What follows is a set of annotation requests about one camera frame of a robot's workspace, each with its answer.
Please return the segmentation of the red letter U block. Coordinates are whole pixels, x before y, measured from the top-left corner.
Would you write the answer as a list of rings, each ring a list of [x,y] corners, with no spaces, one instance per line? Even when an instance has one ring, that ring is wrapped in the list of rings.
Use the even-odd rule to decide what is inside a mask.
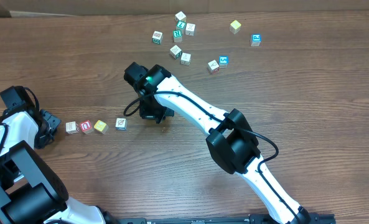
[[[90,120],[86,120],[80,123],[80,129],[83,133],[89,134],[94,131],[94,128],[90,122]]]

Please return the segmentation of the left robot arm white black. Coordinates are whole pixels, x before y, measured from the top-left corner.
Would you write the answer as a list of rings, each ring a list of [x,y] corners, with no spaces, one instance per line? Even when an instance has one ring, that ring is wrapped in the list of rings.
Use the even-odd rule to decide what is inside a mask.
[[[11,86],[0,96],[0,223],[116,223],[97,206],[72,197],[35,152],[54,141],[60,120],[39,108],[34,93]]]

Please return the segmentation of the yellow top block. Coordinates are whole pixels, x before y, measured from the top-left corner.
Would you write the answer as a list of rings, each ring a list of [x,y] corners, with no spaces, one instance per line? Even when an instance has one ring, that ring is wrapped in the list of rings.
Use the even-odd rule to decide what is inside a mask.
[[[102,134],[105,134],[109,129],[109,126],[102,120],[98,120],[95,125],[94,129]]]

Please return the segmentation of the white letter I block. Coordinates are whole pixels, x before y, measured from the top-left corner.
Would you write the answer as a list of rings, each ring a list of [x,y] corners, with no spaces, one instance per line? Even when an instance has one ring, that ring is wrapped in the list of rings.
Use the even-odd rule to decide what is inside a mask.
[[[68,134],[76,134],[79,133],[78,124],[75,121],[65,123],[65,131]]]

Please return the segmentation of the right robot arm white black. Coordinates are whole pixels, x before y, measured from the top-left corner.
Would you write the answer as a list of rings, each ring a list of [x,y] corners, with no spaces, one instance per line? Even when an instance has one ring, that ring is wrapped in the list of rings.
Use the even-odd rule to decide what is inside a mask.
[[[138,94],[136,111],[143,119],[160,123],[175,113],[199,128],[206,137],[212,159],[229,174],[242,177],[268,209],[277,223],[309,223],[311,216],[281,187],[266,166],[258,149],[262,139],[272,140],[252,131],[243,113],[219,109],[186,89],[160,65],[147,69],[133,62],[124,71],[124,80]]]

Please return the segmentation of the blue edged picture block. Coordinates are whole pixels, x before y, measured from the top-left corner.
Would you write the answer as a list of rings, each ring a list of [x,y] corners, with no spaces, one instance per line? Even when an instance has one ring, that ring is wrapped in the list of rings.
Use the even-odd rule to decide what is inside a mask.
[[[127,130],[127,120],[126,118],[117,118],[115,123],[115,128],[117,130]]]

